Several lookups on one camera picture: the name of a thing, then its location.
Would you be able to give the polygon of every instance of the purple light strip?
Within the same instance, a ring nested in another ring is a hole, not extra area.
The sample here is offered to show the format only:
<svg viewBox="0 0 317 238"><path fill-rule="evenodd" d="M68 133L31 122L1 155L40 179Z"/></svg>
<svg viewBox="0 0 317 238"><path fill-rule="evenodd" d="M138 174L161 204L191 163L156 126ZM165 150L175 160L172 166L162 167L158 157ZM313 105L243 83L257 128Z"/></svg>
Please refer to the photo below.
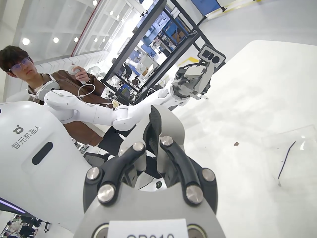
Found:
<svg viewBox="0 0 317 238"><path fill-rule="evenodd" d="M13 205L11 205L11 204L5 202L5 201L2 201L1 199L0 199L0 203L4 204L4 205L6 205L6 206L9 206L9 207L11 207L12 209L15 209L15 210L19 211L20 213L25 213L25 211L22 211L21 209L15 207L15 206L13 206Z"/></svg>

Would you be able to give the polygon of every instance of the brown jacket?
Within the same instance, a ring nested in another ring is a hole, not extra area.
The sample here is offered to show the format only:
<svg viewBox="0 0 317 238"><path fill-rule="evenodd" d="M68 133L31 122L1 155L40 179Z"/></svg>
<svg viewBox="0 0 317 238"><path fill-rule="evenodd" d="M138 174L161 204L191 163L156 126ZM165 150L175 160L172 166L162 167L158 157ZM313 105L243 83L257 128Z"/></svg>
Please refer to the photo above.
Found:
<svg viewBox="0 0 317 238"><path fill-rule="evenodd" d="M51 81L51 78L48 74L41 74L44 78L44 84L48 81ZM60 90L68 91L74 95L78 95L78 89L82 86L80 81L77 81L75 76L70 75L67 71L59 70L53 74L52 77L57 81L60 86ZM89 84L94 84L96 86L95 91L92 94L89 94L83 97L83 101L87 103L110 103L109 100L102 98L101 94L105 88L104 84L101 83L96 79L95 76L92 74L88 74L90 81ZM87 94L93 90L93 86L85 86L80 90L80 94ZM36 94L30 87L28 87L29 94ZM37 102L41 105L44 102L40 101L39 99L34 99L34 102ZM66 130L68 131L69 135L74 138L75 140L79 141L82 144L90 144L92 146L98 145L102 137L96 134L92 129L90 129L87 125L82 123L81 121L74 121L71 123L64 124Z"/></svg>

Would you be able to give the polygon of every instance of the clear plastic sheet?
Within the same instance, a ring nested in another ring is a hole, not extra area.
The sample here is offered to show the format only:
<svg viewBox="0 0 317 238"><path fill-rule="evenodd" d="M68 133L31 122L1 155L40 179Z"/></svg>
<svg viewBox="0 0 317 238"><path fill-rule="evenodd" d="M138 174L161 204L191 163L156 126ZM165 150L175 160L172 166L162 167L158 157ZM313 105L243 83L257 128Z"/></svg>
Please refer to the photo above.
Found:
<svg viewBox="0 0 317 238"><path fill-rule="evenodd" d="M313 125L262 139L270 174L279 186L317 184L316 139Z"/></svg>

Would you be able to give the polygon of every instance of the red stripe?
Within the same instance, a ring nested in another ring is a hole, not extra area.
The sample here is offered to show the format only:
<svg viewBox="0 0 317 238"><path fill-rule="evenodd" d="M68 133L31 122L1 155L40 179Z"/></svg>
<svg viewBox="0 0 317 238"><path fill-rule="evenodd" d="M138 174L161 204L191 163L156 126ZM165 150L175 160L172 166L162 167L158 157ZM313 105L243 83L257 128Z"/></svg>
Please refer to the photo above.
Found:
<svg viewBox="0 0 317 238"><path fill-rule="evenodd" d="M80 35L80 37L79 37L79 39L78 39L78 41L77 41L77 43L76 43L76 45L75 45L75 48L74 48L72 54L70 55L71 57L73 56L73 53L75 52L75 50L76 50L76 48L77 48L77 45L78 45L78 43L79 43L81 37L83 36L83 34L84 34L84 32L85 32L85 30L86 30L86 28L87 28L87 26L88 26L88 24L89 24L91 18L93 17L93 15L94 15L94 13L95 13L97 7L99 6L99 3L100 3L100 2L101 2L101 0L99 0L99 2L97 3L97 5L96 5L96 7L95 7L95 9L94 9L94 11L93 11L93 13L92 13L91 16L89 17L89 20L88 20L88 22L86 23L86 25L85 25L85 27L84 27L84 30L82 31L82 33L81 33L81 35Z"/></svg>

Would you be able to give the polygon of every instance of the white table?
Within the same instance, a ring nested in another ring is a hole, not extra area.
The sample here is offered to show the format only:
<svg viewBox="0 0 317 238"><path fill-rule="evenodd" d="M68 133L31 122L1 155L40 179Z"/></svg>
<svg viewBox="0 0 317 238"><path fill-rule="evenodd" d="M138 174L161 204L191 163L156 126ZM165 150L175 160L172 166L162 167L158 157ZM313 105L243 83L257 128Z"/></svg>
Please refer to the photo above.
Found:
<svg viewBox="0 0 317 238"><path fill-rule="evenodd" d="M317 237L317 180L310 193L277 186L262 143L317 126L316 74L317 46L253 41L212 77L209 101L175 109L186 153L216 174L227 238Z"/></svg>

